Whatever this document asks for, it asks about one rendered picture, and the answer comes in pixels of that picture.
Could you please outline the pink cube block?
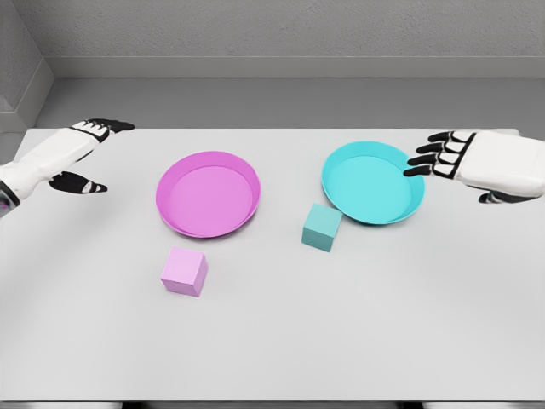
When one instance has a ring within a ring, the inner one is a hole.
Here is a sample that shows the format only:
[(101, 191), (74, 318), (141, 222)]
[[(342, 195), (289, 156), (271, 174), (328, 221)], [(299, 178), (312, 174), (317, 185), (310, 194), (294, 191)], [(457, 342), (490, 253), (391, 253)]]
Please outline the pink cube block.
[(203, 252), (172, 247), (163, 265), (160, 279), (170, 292), (199, 297), (208, 268)]

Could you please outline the teal cube block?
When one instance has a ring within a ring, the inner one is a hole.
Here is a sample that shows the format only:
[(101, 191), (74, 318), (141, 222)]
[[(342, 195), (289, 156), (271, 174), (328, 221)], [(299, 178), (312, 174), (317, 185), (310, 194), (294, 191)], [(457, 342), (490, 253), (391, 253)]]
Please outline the teal cube block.
[(340, 211), (321, 204), (313, 204), (303, 226), (301, 242), (330, 252), (341, 219)]

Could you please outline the cyan round plate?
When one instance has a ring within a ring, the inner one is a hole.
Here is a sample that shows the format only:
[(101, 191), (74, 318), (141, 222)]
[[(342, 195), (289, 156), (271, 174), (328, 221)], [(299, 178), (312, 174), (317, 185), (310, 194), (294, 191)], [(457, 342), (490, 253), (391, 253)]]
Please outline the cyan round plate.
[(324, 162), (324, 193), (341, 213), (357, 222), (401, 222), (420, 208), (426, 192), (421, 176), (404, 175), (408, 160), (406, 153), (386, 143), (348, 143)]

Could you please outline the pink round plate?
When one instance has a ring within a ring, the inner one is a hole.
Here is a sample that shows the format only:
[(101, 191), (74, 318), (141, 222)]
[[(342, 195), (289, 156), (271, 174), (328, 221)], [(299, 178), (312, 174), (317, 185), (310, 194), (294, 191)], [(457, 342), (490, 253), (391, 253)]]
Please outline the pink round plate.
[(220, 237), (241, 228), (261, 199), (254, 167), (220, 151), (193, 153), (172, 164), (156, 190), (163, 221), (178, 233), (200, 239)]

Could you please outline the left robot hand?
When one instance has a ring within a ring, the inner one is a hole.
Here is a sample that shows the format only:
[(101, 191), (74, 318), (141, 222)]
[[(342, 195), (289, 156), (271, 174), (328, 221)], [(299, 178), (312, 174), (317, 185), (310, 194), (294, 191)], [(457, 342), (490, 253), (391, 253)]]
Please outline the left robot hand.
[(105, 185), (72, 173), (68, 169), (89, 156), (109, 136), (134, 130), (131, 123), (106, 118), (83, 120), (57, 130), (32, 149), (22, 160), (37, 171), (39, 181), (47, 181), (58, 191), (75, 194), (105, 193)]

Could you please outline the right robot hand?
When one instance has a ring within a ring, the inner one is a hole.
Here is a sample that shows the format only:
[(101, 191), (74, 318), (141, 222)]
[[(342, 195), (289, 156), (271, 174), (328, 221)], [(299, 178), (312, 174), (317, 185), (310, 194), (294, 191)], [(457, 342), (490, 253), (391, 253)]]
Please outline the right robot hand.
[(437, 176), (482, 190), (481, 204), (517, 204), (545, 195), (545, 141), (498, 130), (431, 135), (407, 161), (406, 177)]

